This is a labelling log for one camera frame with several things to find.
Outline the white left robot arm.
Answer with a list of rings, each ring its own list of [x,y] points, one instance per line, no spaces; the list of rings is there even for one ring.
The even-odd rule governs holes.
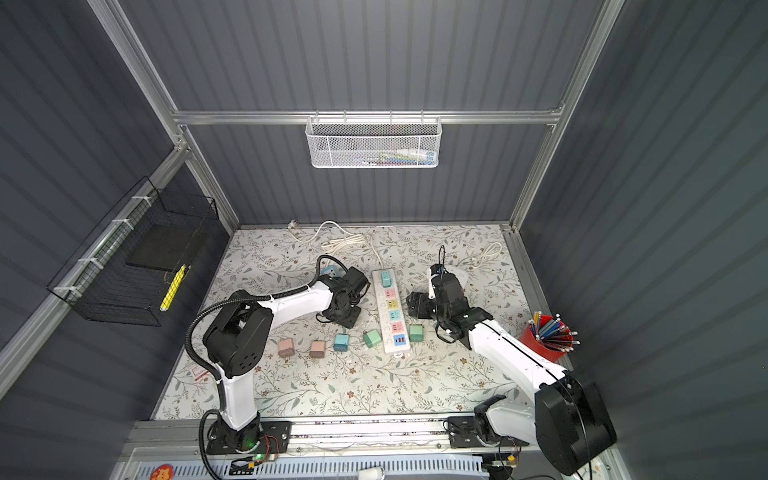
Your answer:
[[[319,315],[325,323],[351,328],[369,286],[360,270],[346,267],[340,277],[318,273],[308,284],[274,295],[239,290],[203,309],[187,331],[184,348],[190,359],[213,376],[221,421],[235,432],[256,422],[259,413],[252,371],[274,329],[310,314]]]

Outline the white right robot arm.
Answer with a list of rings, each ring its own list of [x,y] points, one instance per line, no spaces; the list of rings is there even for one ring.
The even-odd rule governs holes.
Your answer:
[[[446,267],[433,265],[428,291],[410,293],[406,304],[410,316],[433,320],[441,340],[490,361],[531,401],[523,405],[494,395],[474,408],[471,422],[450,418],[453,447],[520,440],[537,447],[560,474],[574,475],[615,444],[596,385],[536,353],[486,310],[470,306],[459,278]]]

